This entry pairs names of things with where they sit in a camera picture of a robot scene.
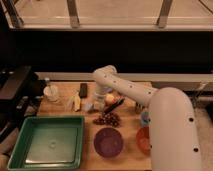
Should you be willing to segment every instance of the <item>white cup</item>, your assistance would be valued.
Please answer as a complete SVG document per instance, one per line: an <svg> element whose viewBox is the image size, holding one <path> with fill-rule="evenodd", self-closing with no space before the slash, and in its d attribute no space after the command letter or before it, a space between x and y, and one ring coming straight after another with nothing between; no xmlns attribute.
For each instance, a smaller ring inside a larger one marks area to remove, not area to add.
<svg viewBox="0 0 213 171"><path fill-rule="evenodd" d="M56 102L59 99L58 87L55 85L49 85L44 88L44 95L51 102Z"/></svg>

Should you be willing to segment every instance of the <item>table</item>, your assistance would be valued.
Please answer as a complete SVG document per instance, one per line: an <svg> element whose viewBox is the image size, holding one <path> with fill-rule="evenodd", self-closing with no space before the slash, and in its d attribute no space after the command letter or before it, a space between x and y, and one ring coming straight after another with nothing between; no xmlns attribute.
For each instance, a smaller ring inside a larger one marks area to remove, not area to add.
<svg viewBox="0 0 213 171"><path fill-rule="evenodd" d="M52 82L59 88L60 100L57 103L49 102L44 98L41 102L38 116L67 116L67 115L83 115L85 117L85 132L83 155L79 171L86 170L151 170L151 160L149 156L141 153L136 145L135 136L140 129L140 115L135 112L135 102L129 98L125 98L124 103L116 108L114 112L121 117L121 126L116 128L123 136L124 148L119 156L113 159L104 159L100 157L93 147L95 134L105 126L95 125L93 119L97 118L100 113L88 114L83 110L75 112L67 109L68 99L75 95L80 88L80 82ZM82 105L92 101L95 89L94 82L87 82L88 97L82 99Z"/></svg>

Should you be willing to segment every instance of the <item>countertop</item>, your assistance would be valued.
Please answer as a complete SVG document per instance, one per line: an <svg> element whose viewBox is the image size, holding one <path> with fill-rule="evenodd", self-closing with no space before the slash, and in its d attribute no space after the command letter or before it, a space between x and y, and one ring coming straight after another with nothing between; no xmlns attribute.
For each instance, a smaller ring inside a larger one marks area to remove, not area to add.
<svg viewBox="0 0 213 171"><path fill-rule="evenodd" d="M74 112L66 109L68 99L79 90L79 82L54 82L59 88L60 101L58 103L42 100L38 116L56 116L82 114L85 116L85 147L83 149L82 163L79 170L151 170L151 159L142 154L135 144L135 134L140 128L139 115L134 112L135 102L126 98L123 105L115 109L122 119L121 127L118 130L124 135L124 150L116 159L106 160L98 156L94 151L93 138L95 133L104 126L97 126L92 123L98 113L87 114L84 111ZM85 104L92 99L94 83L88 83L88 98L82 100ZM205 109L195 109L196 125L201 147L203 171L213 170L213 124Z"/></svg>

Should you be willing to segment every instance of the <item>small bowl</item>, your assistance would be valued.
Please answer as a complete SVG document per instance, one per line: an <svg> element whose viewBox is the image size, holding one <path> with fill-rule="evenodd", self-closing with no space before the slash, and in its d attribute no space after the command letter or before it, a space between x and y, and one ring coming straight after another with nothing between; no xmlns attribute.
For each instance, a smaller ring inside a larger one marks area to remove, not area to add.
<svg viewBox="0 0 213 171"><path fill-rule="evenodd" d="M123 149L122 135L114 128L102 128L95 135L94 147L102 157L116 157Z"/></svg>
<svg viewBox="0 0 213 171"><path fill-rule="evenodd" d="M136 143L141 152L145 155L150 155L149 127L143 127L138 130Z"/></svg>

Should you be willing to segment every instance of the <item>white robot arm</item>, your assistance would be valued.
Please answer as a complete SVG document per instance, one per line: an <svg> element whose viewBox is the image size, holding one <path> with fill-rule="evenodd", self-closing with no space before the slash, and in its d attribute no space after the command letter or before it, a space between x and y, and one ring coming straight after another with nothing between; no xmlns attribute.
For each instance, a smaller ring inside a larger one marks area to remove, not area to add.
<svg viewBox="0 0 213 171"><path fill-rule="evenodd" d="M194 110L188 96L176 88L155 89L115 76L115 67L93 73L95 95L104 97L106 87L148 107L153 171L202 171Z"/></svg>

